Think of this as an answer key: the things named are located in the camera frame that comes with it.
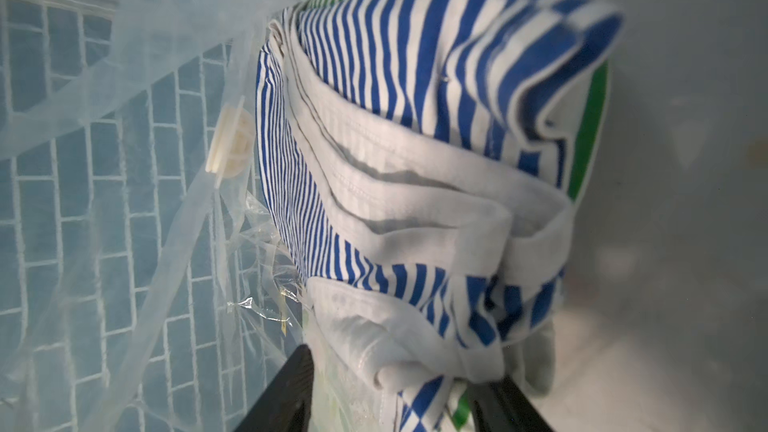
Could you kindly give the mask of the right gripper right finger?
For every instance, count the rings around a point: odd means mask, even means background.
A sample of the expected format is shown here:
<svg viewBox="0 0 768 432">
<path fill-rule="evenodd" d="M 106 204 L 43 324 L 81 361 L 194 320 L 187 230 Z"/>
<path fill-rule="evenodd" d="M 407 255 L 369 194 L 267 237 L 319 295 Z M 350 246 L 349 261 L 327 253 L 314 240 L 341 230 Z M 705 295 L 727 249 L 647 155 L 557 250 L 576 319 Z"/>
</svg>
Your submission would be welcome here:
<svg viewBox="0 0 768 432">
<path fill-rule="evenodd" d="M 479 432 L 553 432 L 510 377 L 470 384 L 468 402 Z"/>
</svg>

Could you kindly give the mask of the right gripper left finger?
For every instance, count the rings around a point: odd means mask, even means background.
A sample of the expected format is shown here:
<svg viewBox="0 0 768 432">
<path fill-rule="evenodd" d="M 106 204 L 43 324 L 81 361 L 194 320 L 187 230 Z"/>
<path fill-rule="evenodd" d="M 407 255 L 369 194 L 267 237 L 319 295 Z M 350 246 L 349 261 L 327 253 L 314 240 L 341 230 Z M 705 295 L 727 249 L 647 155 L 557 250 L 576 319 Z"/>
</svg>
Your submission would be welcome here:
<svg viewBox="0 0 768 432">
<path fill-rule="evenodd" d="M 311 349 L 298 346 L 235 432 L 307 432 L 314 372 Z"/>
</svg>

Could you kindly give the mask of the clear plastic vacuum bag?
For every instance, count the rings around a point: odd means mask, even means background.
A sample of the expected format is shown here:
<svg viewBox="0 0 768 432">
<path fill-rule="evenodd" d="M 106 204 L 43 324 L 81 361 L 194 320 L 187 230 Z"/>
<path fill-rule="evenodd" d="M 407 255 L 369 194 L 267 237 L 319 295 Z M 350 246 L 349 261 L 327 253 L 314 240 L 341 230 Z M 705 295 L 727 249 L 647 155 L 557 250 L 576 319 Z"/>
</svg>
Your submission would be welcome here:
<svg viewBox="0 0 768 432">
<path fill-rule="evenodd" d="M 247 170 L 204 170 L 300 0 L 1 0 L 1 427 L 230 431 L 318 332 Z M 558 431 L 767 427 L 767 0 L 611 0 Z"/>
</svg>

